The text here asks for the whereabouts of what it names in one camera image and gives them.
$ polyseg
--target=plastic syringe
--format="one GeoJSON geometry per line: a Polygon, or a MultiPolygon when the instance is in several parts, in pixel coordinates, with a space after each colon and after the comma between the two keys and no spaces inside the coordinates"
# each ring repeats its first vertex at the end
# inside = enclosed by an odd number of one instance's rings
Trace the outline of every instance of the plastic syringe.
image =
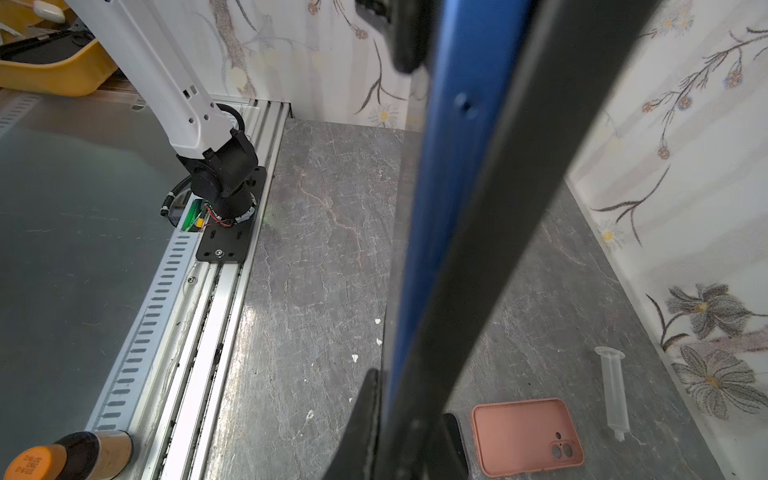
{"type": "Polygon", "coordinates": [[[624,434],[629,433],[627,395],[624,392],[624,377],[621,375],[621,359],[624,354],[610,346],[599,346],[594,351],[601,357],[603,364],[605,415],[608,426],[613,429],[616,440],[623,442],[624,434]]]}

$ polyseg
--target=yellow flower center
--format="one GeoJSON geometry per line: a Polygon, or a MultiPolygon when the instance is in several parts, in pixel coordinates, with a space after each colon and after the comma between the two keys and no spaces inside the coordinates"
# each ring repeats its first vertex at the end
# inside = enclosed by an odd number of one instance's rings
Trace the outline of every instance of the yellow flower center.
{"type": "Polygon", "coordinates": [[[720,384],[717,382],[717,379],[715,379],[715,377],[713,377],[712,375],[705,376],[704,377],[704,382],[709,383],[710,385],[712,385],[713,387],[715,387],[718,390],[720,389],[720,384]]]}

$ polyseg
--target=phone case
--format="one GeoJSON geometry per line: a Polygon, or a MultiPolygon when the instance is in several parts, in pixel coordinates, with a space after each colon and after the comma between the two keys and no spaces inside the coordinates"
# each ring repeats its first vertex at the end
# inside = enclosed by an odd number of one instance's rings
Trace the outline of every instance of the phone case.
{"type": "Polygon", "coordinates": [[[571,413],[560,399],[478,405],[472,434],[480,468],[491,478],[584,463],[571,413]]]}

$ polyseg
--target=brown bottle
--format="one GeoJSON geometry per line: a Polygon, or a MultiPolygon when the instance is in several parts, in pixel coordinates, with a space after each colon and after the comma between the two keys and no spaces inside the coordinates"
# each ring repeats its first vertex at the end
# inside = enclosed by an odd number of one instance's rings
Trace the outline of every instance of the brown bottle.
{"type": "Polygon", "coordinates": [[[3,480],[110,480],[123,471],[132,453],[126,432],[72,433],[20,454],[3,480]]]}

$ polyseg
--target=floral wallpaper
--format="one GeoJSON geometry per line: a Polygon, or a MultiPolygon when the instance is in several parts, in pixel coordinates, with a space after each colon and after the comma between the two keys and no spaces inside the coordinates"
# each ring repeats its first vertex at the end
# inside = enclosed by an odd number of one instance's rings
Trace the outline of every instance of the floral wallpaper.
{"type": "Polygon", "coordinates": [[[567,182],[726,478],[768,471],[768,3],[667,0],[567,182]]]}
{"type": "Polygon", "coordinates": [[[211,94],[308,120],[403,128],[410,80],[354,0],[155,0],[211,94]]]}

